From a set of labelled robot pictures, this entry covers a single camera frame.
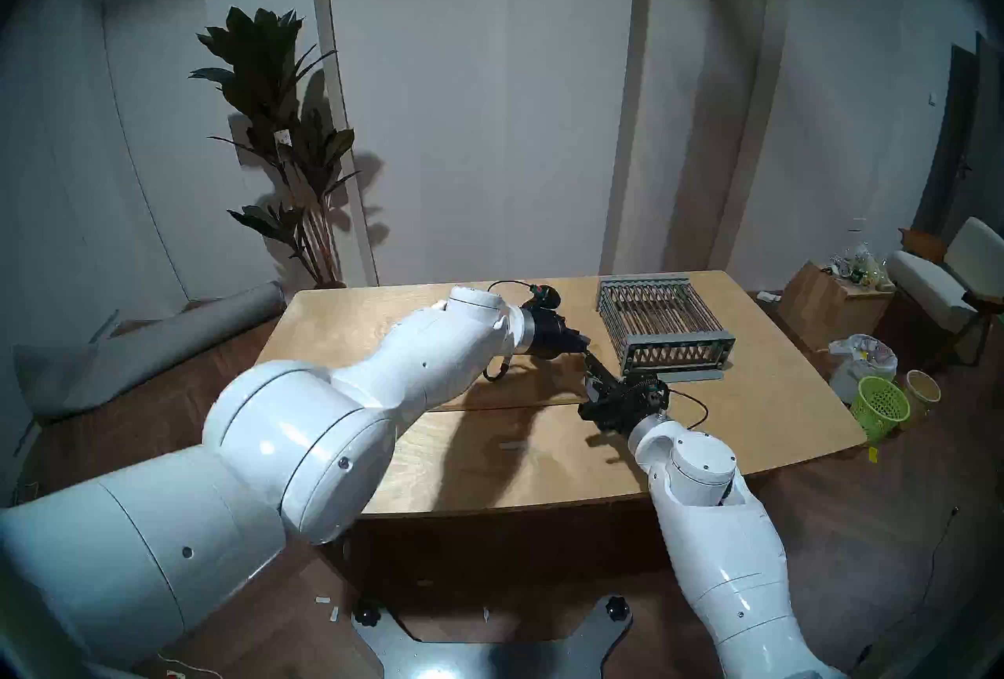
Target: cardboard box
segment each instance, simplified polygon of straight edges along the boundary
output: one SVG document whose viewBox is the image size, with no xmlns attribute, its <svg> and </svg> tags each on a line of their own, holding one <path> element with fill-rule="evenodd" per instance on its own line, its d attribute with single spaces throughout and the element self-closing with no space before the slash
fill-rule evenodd
<svg viewBox="0 0 1004 679">
<path fill-rule="evenodd" d="M 861 287 L 805 263 L 784 288 L 777 314 L 810 350 L 871 333 L 895 291 Z"/>
</svg>

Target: metal rack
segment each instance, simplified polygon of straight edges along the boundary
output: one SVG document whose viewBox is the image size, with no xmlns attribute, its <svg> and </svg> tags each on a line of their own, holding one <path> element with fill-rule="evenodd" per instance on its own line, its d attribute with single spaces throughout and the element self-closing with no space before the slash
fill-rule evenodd
<svg viewBox="0 0 1004 679">
<path fill-rule="evenodd" d="M 596 310 L 622 376 L 654 372 L 667 382 L 721 379 L 736 341 L 686 274 L 601 277 Z"/>
</svg>

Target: robotic arm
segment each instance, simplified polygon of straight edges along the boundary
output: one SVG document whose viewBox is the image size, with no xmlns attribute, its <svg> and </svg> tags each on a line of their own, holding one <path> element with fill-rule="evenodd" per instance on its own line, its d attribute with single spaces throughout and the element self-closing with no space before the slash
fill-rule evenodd
<svg viewBox="0 0 1004 679">
<path fill-rule="evenodd" d="M 516 307 L 454 287 L 348 368 L 256 366 L 220 394 L 202 444 L 0 513 L 4 549 L 92 660 L 128 667 L 198 625 L 287 533 L 336 537 L 372 496 L 398 437 L 493 357 L 585 352 L 588 340 L 554 311 L 553 288 L 531 289 L 534 299 Z M 840 676 L 801 638 L 784 548 L 732 451 L 668 421 L 662 383 L 621 383 L 585 357 L 590 400 L 579 412 L 629 437 L 726 676 Z"/>
<path fill-rule="evenodd" d="M 784 545 L 735 453 L 664 413 L 669 386 L 613 377 L 585 355 L 579 415 L 628 437 L 646 472 L 677 582 L 715 642 L 727 679 L 842 677 L 805 645 L 788 595 Z"/>
<path fill-rule="evenodd" d="M 311 543 L 337 536 L 398 437 L 493 357 L 584 351 L 558 301 L 553 288 L 517 307 L 454 287 L 354 366 L 256 366 L 220 394 L 202 444 L 0 513 L 4 549 L 91 659 L 133 665 L 223 604 L 287 532 Z"/>
</svg>

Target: black cable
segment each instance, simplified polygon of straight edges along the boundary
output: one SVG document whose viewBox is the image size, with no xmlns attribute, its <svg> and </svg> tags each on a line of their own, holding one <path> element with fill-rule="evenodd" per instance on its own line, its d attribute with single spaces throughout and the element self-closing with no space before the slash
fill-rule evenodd
<svg viewBox="0 0 1004 679">
<path fill-rule="evenodd" d="M 530 288 L 531 291 L 533 290 L 533 285 L 530 284 L 528 281 L 522 281 L 520 279 L 496 279 L 495 281 L 493 281 L 491 284 L 488 285 L 488 291 L 491 292 L 492 287 L 494 287 L 496 284 L 522 284 L 524 287 Z"/>
<path fill-rule="evenodd" d="M 687 395 L 687 393 L 681 393 L 679 390 L 674 390 L 672 387 L 667 387 L 666 389 L 669 390 L 671 393 L 676 393 L 677 395 L 682 395 L 684 398 L 689 398 L 698 406 L 700 406 L 702 409 L 704 409 L 704 417 L 695 422 L 693 425 L 689 425 L 687 427 L 687 430 L 694 430 L 694 428 L 696 428 L 698 425 L 700 425 L 702 422 L 708 419 L 708 415 L 711 414 L 711 412 L 708 409 L 708 405 L 704 401 L 701 401 L 692 395 Z"/>
<path fill-rule="evenodd" d="M 485 379 L 487 379 L 489 382 L 498 382 L 500 379 L 502 379 L 502 377 L 506 375 L 507 371 L 509 371 L 509 364 L 506 363 L 505 361 L 502 361 L 502 366 L 499 368 L 499 373 L 496 374 L 494 377 L 488 373 L 488 366 L 485 366 L 485 370 L 482 371 L 481 373 L 482 375 L 484 375 Z"/>
<path fill-rule="evenodd" d="M 948 515 L 948 521 L 945 522 L 945 529 L 942 530 L 941 538 L 938 539 L 938 543 L 935 544 L 935 548 L 931 551 L 931 573 L 928 574 L 928 583 L 924 586 L 924 595 L 921 596 L 921 602 L 913 609 L 911 609 L 909 612 L 907 612 L 905 615 L 903 615 L 903 617 L 901 617 L 895 623 L 886 628 L 886 630 L 884 630 L 882 634 L 880 634 L 877 639 L 872 641 L 870 644 L 866 645 L 864 649 L 861 650 L 861 654 L 857 656 L 857 660 L 854 663 L 854 668 L 852 668 L 851 670 L 854 670 L 855 668 L 857 668 L 857 666 L 859 666 L 861 663 L 867 660 L 868 655 L 871 654 L 871 648 L 880 641 L 882 641 L 884 638 L 886 638 L 886 636 L 889 635 L 890 631 L 895 630 L 896 627 L 900 625 L 900 623 L 913 617 L 915 614 L 920 612 L 921 609 L 924 608 L 924 604 L 927 603 L 928 600 L 928 593 L 931 592 L 931 583 L 934 582 L 935 579 L 935 558 L 938 556 L 938 549 L 941 547 L 942 542 L 945 540 L 945 536 L 948 535 L 948 528 L 952 524 L 952 520 L 955 519 L 955 515 L 958 513 L 959 513 L 959 507 L 952 506 L 952 512 Z"/>
</svg>

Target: white chair cushion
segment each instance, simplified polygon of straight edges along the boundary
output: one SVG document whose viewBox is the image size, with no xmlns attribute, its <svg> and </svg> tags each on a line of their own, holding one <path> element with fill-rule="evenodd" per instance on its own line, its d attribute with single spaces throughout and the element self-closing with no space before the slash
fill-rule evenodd
<svg viewBox="0 0 1004 679">
<path fill-rule="evenodd" d="M 910 293 L 946 330 L 958 332 L 976 309 L 962 299 L 966 288 L 944 268 L 897 250 L 886 261 L 890 279 Z"/>
</svg>

